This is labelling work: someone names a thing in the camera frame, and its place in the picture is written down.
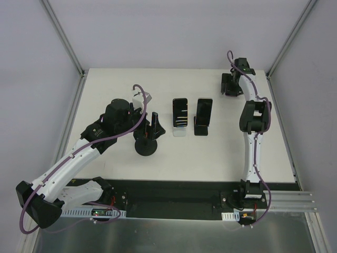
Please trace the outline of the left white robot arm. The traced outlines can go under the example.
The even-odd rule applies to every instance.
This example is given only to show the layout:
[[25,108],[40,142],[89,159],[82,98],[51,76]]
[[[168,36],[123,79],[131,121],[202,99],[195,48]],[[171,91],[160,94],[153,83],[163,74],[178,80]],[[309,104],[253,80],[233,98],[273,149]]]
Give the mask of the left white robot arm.
[[114,145],[118,137],[132,133],[136,152],[149,156],[157,149],[157,138],[165,132],[156,112],[148,121],[141,105],[124,99],[112,100],[105,113],[81,133],[68,154],[33,182],[22,181],[16,186],[23,213],[27,213],[39,228],[45,229],[66,210],[89,202],[99,205],[112,203],[113,187],[102,177],[95,177],[77,187],[68,188],[67,184]]

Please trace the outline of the black folding phone stand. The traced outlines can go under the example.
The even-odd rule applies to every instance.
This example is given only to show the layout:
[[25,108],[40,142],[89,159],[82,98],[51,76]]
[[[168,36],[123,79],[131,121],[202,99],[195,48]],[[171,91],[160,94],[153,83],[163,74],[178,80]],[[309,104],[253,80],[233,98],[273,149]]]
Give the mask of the black folding phone stand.
[[203,122],[202,124],[197,123],[197,118],[194,116],[194,135],[195,136],[208,136],[209,122]]

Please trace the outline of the silver metal phone stand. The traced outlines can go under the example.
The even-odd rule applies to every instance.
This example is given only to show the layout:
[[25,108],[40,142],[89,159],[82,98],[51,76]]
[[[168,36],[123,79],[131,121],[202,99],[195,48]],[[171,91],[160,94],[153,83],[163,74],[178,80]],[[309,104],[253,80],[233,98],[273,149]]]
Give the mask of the silver metal phone stand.
[[187,127],[180,126],[173,128],[173,136],[174,137],[185,137],[187,135]]

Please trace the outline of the black round-base phone holder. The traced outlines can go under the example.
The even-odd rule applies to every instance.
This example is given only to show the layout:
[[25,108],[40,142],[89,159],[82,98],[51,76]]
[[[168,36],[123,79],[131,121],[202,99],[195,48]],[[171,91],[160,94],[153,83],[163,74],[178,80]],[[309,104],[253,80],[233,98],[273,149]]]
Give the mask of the black round-base phone holder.
[[152,139],[151,134],[148,132],[140,133],[135,132],[133,133],[133,137],[135,139],[135,151],[144,157],[153,155],[158,147],[157,141]]

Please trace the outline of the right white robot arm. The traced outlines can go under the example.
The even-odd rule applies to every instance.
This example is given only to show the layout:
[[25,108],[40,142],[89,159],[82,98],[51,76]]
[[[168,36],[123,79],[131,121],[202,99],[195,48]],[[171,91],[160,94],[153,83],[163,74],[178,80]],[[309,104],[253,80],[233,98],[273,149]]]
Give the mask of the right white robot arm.
[[222,74],[221,93],[229,97],[243,95],[245,105],[240,119],[239,129],[245,143],[244,172],[240,182],[237,202],[243,208],[249,208],[257,199],[263,198],[264,181],[260,172],[260,151],[263,134],[271,125],[271,102],[261,96],[256,85],[256,72],[246,58],[233,58],[227,53],[231,65],[230,73]]

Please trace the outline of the black smartphone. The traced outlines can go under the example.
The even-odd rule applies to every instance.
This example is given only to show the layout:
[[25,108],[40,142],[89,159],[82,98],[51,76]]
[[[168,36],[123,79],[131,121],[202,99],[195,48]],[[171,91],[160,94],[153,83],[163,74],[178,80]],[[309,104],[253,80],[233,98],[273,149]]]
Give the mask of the black smartphone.
[[213,99],[199,98],[197,101],[197,110],[195,124],[200,126],[209,126],[211,119]]
[[173,126],[175,128],[186,127],[188,125],[188,100],[187,98],[174,98],[173,108]]

